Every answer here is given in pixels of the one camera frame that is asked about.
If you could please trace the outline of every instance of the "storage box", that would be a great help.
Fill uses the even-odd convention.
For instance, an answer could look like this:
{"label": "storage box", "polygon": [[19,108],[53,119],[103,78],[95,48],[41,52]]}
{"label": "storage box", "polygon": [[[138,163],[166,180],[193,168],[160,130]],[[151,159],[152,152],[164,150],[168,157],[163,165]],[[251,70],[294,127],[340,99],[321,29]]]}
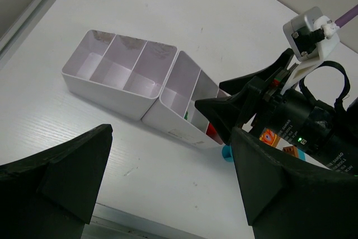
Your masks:
{"label": "storage box", "polygon": [[225,96],[205,72],[184,52],[175,64],[154,105],[144,115],[144,124],[152,126],[198,148],[222,144],[217,136],[206,135],[209,122],[195,107],[195,101]]}
{"label": "storage box", "polygon": [[158,98],[177,48],[89,31],[62,69],[70,92],[134,120]]}

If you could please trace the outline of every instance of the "divided container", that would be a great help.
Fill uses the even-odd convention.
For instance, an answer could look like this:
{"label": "divided container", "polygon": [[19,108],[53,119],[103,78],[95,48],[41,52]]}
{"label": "divided container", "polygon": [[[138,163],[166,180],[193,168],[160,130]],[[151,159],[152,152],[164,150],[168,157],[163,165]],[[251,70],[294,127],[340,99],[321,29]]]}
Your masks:
{"label": "divided container", "polygon": [[70,92],[133,120],[158,98],[177,48],[90,30],[62,69]]}
{"label": "divided container", "polygon": [[225,93],[174,46],[90,30],[62,75],[70,92],[195,147],[222,144],[194,103]]}

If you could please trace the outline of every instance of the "white plastic bin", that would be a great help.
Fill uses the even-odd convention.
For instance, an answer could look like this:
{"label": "white plastic bin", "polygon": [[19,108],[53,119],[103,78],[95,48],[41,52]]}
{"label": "white plastic bin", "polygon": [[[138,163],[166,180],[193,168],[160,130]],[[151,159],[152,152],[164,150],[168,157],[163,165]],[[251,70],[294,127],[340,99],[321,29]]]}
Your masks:
{"label": "white plastic bin", "polygon": [[222,141],[206,135],[209,122],[194,107],[196,100],[218,95],[223,95],[219,87],[181,51],[162,93],[142,121],[195,147],[218,147]]}
{"label": "white plastic bin", "polygon": [[62,69],[70,92],[140,120],[163,90],[177,48],[90,30]]}

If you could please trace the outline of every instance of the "purple stick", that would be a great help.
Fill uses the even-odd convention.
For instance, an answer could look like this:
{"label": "purple stick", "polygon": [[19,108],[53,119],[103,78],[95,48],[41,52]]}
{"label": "purple stick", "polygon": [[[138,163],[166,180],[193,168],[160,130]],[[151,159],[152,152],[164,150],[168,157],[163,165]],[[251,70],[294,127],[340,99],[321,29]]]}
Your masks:
{"label": "purple stick", "polygon": [[342,28],[346,23],[348,23],[350,20],[352,20],[357,15],[358,15],[358,5],[351,8],[349,11],[347,11],[345,14],[343,14],[341,17],[339,17],[335,21],[335,23],[337,26]]}

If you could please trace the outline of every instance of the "white table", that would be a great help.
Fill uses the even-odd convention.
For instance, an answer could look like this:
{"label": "white table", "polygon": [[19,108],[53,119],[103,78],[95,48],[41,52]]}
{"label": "white table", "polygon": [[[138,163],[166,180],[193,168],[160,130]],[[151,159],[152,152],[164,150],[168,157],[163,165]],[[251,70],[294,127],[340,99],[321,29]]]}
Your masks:
{"label": "white table", "polygon": [[[271,64],[288,47],[282,26],[294,16],[276,0],[57,0],[0,71],[0,164],[110,123],[99,204],[205,238],[253,238],[221,150],[195,149],[78,98],[60,71],[96,29],[173,44],[218,83]],[[351,78],[349,104],[358,95],[358,56],[340,44],[330,60]],[[343,79],[317,74],[307,84],[332,104]],[[105,218],[100,207],[94,215]]]}

